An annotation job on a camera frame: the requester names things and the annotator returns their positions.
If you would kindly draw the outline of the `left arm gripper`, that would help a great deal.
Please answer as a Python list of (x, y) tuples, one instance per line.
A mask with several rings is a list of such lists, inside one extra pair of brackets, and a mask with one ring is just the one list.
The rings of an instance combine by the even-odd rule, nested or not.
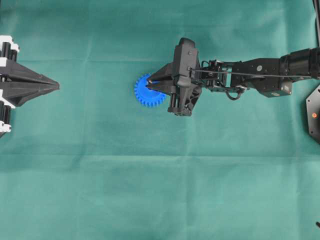
[(12, 109), (60, 89), (60, 84), (17, 63), (20, 51), (11, 35), (0, 36), (0, 136), (12, 130)]

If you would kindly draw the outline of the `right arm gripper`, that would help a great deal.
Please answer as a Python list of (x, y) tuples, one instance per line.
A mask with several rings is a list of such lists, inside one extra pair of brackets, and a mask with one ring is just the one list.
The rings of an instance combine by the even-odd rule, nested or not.
[(150, 90), (174, 94), (173, 105), (168, 112), (181, 117), (190, 117), (202, 93), (202, 88), (193, 83), (200, 79), (195, 72), (200, 66), (198, 50), (193, 40), (182, 37), (175, 47), (173, 62), (166, 64), (157, 72), (152, 73), (146, 85)]

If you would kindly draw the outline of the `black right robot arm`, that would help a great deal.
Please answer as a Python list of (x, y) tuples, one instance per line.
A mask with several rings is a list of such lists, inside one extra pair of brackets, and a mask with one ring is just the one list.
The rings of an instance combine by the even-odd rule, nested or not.
[(319, 78), (318, 47), (280, 58), (200, 61), (195, 42), (183, 37), (174, 49), (173, 61), (148, 77), (146, 87), (170, 97), (169, 113), (191, 116), (203, 89), (224, 93), (232, 101), (249, 89), (274, 98), (291, 95), (297, 81)]

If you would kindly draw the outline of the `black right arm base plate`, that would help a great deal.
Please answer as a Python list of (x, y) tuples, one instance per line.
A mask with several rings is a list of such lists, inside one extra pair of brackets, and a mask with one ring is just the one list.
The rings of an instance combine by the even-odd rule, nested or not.
[(320, 86), (306, 98), (307, 125), (309, 135), (320, 143)]

